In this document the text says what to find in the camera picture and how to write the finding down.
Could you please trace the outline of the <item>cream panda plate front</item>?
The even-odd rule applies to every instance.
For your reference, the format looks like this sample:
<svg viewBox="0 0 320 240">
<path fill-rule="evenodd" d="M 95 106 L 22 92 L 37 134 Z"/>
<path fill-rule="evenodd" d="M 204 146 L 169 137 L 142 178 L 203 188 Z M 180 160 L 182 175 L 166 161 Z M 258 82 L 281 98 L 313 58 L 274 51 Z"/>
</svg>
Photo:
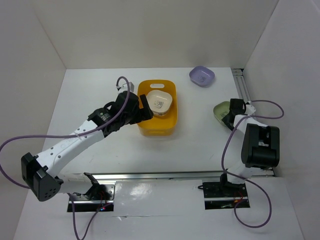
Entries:
<svg viewBox="0 0 320 240">
<path fill-rule="evenodd" d="M 153 111 L 153 115 L 159 118 L 163 118 L 169 114 L 169 110 L 166 112 L 158 112 L 158 111 Z"/>
</svg>

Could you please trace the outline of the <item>cream panda plate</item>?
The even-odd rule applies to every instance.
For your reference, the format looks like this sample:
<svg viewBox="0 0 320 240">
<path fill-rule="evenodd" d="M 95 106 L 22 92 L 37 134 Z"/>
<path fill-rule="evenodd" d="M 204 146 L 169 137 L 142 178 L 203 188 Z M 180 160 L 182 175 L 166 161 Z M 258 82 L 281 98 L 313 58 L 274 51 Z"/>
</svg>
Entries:
<svg viewBox="0 0 320 240">
<path fill-rule="evenodd" d="M 153 111 L 153 115 L 159 118 L 163 118 L 169 114 L 169 110 L 166 112 L 158 112 L 158 111 Z"/>
<path fill-rule="evenodd" d="M 152 111 L 169 111 L 173 103 L 173 97 L 161 90 L 152 90 L 146 95 L 149 107 Z"/>
</svg>

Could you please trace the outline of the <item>green panda plate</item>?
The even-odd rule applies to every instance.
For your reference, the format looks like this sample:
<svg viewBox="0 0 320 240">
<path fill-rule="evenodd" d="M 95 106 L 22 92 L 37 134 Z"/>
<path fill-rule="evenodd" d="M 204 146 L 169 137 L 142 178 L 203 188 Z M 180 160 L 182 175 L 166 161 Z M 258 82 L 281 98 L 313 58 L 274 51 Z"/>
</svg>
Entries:
<svg viewBox="0 0 320 240">
<path fill-rule="evenodd" d="M 213 108 L 213 115 L 224 127 L 230 127 L 230 102 L 223 101 Z"/>
</svg>

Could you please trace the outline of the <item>cream panda plate back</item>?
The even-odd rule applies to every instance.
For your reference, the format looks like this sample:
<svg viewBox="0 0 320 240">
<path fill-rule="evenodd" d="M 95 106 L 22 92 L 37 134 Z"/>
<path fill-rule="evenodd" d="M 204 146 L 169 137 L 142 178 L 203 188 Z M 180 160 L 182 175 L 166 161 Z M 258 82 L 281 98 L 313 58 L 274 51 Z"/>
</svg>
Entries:
<svg viewBox="0 0 320 240">
<path fill-rule="evenodd" d="M 152 111 L 169 111 L 173 103 L 173 97 L 161 90 L 152 90 L 146 95 L 149 107 Z"/>
</svg>

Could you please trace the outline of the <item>purple plate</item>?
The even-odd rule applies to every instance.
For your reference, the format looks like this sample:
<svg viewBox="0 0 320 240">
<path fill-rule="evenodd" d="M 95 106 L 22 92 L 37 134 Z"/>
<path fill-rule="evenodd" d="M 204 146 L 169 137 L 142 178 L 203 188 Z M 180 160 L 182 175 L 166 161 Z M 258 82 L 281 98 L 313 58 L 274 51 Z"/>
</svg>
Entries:
<svg viewBox="0 0 320 240">
<path fill-rule="evenodd" d="M 196 66 L 189 72 L 191 82 L 199 87 L 207 88 L 214 82 L 216 74 L 205 66 Z"/>
</svg>

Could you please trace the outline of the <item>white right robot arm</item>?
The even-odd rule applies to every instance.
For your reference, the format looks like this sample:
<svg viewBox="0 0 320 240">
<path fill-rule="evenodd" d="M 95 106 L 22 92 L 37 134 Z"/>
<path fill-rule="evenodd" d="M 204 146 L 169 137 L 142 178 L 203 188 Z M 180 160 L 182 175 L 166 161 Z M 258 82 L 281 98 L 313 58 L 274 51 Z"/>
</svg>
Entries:
<svg viewBox="0 0 320 240">
<path fill-rule="evenodd" d="M 226 169 L 221 160 L 223 174 L 220 176 L 218 190 L 223 196 L 230 196 L 242 189 L 245 181 L 260 170 L 277 167 L 280 162 L 280 129 L 256 120 L 252 103 L 232 98 L 228 113 L 221 119 L 231 130 L 229 144 L 236 131 L 243 133 L 240 162 Z"/>
</svg>

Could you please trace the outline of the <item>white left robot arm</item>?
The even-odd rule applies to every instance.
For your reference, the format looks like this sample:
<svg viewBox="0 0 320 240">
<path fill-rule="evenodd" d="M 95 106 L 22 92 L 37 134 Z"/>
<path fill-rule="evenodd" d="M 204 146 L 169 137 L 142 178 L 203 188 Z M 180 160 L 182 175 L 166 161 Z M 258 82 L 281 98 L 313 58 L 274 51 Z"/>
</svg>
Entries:
<svg viewBox="0 0 320 240">
<path fill-rule="evenodd" d="M 152 119 L 146 95 L 124 91 L 115 101 L 107 103 L 91 113 L 87 120 L 53 147 L 21 158 L 22 178 L 40 202 L 58 193 L 83 195 L 92 200 L 106 191 L 92 174 L 85 172 L 71 177 L 59 177 L 61 170 L 93 144 L 104 140 L 125 125 L 138 124 Z"/>
</svg>

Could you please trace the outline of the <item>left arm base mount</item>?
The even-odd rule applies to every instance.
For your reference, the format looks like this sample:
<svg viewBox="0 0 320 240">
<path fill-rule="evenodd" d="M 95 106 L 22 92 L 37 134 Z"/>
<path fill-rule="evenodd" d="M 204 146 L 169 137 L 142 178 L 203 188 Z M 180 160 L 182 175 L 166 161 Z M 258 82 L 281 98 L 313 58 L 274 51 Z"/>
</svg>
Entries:
<svg viewBox="0 0 320 240">
<path fill-rule="evenodd" d="M 86 193 L 72 193 L 69 197 L 67 212 L 71 213 L 72 202 L 76 213 L 113 212 L 116 182 L 102 181 L 99 187 L 91 188 Z"/>
</svg>

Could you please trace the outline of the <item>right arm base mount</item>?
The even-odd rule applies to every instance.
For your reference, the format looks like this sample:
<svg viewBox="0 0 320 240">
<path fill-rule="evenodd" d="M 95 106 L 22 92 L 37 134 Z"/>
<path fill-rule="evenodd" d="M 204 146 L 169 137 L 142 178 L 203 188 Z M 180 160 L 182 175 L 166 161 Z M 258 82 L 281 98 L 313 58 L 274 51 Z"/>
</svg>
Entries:
<svg viewBox="0 0 320 240">
<path fill-rule="evenodd" d="M 205 210 L 250 208 L 245 184 L 237 187 L 221 187 L 219 182 L 203 182 L 197 187 L 203 192 Z"/>
</svg>

